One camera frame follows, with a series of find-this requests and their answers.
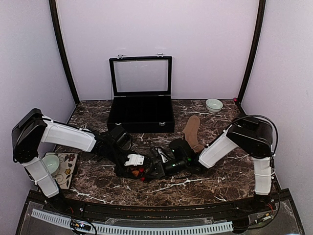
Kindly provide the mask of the black display case glass lid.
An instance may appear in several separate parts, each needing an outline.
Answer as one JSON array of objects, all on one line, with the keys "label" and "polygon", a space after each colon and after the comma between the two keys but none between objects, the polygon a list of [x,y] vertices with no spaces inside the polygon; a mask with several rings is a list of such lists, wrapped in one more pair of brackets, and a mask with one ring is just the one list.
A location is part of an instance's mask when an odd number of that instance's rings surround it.
[{"label": "black display case glass lid", "polygon": [[109,59],[113,102],[108,130],[117,126],[129,133],[173,133],[171,56]]}]

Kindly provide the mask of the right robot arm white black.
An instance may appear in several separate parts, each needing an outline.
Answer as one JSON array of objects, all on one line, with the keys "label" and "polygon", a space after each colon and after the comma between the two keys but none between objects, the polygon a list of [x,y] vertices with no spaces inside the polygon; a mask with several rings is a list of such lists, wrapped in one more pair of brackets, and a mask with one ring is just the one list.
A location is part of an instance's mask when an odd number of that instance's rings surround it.
[{"label": "right robot arm white black", "polygon": [[261,212],[268,205],[268,195],[272,188],[275,172],[274,157],[278,145],[278,129],[275,123],[262,115],[237,116],[207,146],[198,150],[186,137],[169,143],[172,159],[160,161],[153,166],[153,176],[162,179],[184,170],[192,174],[202,174],[213,168],[221,159],[236,149],[252,158],[254,170],[254,193],[250,209]]}]

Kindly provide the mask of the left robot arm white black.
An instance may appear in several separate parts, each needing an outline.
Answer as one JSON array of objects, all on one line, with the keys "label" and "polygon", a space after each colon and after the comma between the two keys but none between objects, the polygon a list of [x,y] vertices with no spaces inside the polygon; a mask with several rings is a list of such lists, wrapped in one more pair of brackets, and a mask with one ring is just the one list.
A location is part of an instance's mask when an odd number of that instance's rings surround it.
[{"label": "left robot arm white black", "polygon": [[133,138],[122,126],[106,132],[78,128],[50,119],[37,108],[14,126],[11,137],[13,161],[23,165],[58,213],[66,213],[69,203],[59,195],[60,188],[39,155],[41,143],[71,147],[107,158],[115,164],[116,175],[124,178],[136,178],[133,171],[150,164],[146,156],[125,148],[126,144],[133,142]]}]

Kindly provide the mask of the tan brown sock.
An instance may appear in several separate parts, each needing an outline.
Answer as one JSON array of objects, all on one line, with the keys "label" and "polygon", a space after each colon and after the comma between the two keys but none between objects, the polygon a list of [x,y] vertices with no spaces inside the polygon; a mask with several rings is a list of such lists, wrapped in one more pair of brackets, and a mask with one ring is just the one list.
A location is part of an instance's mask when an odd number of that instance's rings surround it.
[{"label": "tan brown sock", "polygon": [[186,126],[182,131],[184,139],[195,153],[201,153],[204,149],[204,146],[198,142],[198,130],[200,124],[201,121],[199,117],[193,115],[188,119]]}]

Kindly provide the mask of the argyle red orange black sock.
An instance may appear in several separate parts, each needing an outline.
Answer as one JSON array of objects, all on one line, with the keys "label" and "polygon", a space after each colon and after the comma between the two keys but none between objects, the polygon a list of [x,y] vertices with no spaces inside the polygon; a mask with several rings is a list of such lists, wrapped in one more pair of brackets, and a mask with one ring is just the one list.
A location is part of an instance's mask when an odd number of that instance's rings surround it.
[{"label": "argyle red orange black sock", "polygon": [[145,181],[145,169],[142,166],[131,166],[129,168],[132,179]]}]

